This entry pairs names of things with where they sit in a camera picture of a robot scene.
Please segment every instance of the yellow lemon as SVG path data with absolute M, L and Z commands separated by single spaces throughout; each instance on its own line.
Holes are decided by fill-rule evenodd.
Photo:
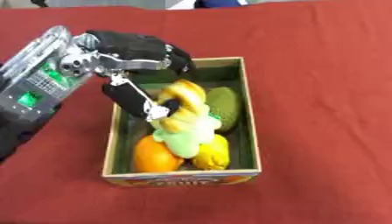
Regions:
M 200 145 L 199 154 L 192 159 L 193 164 L 203 170 L 224 170 L 230 163 L 228 140 L 214 135 L 211 143 Z

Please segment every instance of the table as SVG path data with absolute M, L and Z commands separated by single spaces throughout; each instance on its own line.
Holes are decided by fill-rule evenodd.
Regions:
M 244 56 L 263 174 L 231 186 L 123 188 L 100 177 L 112 102 L 96 78 L 0 165 L 0 223 L 391 223 L 390 1 L 224 10 L 0 10 L 0 60 L 52 25 Z

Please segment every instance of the orange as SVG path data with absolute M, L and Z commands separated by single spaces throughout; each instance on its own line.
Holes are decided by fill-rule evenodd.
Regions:
M 135 167 L 139 172 L 173 172 L 184 159 L 174 156 L 164 143 L 157 143 L 152 136 L 142 138 L 135 147 Z

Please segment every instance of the plastic fruit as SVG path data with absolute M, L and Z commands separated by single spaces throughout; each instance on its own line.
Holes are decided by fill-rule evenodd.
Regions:
M 184 159 L 174 156 L 164 143 L 157 143 L 152 136 L 142 138 L 135 146 L 135 167 L 139 172 L 173 172 Z
M 193 164 L 203 170 L 224 170 L 230 163 L 228 140 L 215 135 L 211 143 L 200 145 L 199 154 L 193 158 Z
M 206 104 L 210 106 L 211 113 L 220 116 L 222 126 L 219 131 L 230 131 L 240 117 L 240 97 L 229 87 L 216 87 L 206 95 Z

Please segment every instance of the black robotic finger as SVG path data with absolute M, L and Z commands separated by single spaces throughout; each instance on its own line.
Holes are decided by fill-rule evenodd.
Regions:
M 182 49 L 176 47 L 175 45 L 171 46 L 171 66 L 170 69 L 176 71 L 178 74 L 189 72 L 193 73 L 196 70 L 196 66 L 194 65 L 191 55 Z
M 103 84 L 103 93 L 112 101 L 117 103 L 127 113 L 140 118 L 146 118 L 144 104 L 146 99 L 139 94 L 130 84 L 125 83 L 120 86 Z
M 100 53 L 118 54 L 121 60 L 163 60 L 165 42 L 149 35 L 119 33 L 114 31 L 87 31 L 96 36 Z

